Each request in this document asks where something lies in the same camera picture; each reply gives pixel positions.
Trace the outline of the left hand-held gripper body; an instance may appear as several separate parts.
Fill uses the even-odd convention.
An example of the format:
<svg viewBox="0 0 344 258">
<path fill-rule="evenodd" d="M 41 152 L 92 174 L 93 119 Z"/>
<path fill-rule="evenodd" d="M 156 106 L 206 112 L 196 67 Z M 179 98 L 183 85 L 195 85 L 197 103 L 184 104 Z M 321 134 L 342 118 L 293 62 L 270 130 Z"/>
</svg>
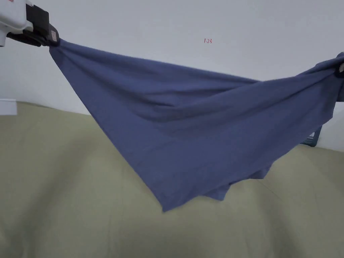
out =
<svg viewBox="0 0 344 258">
<path fill-rule="evenodd" d="M 0 46 L 5 46 L 7 33 L 33 32 L 35 23 L 50 23 L 49 13 L 29 0 L 1 0 Z"/>
</svg>

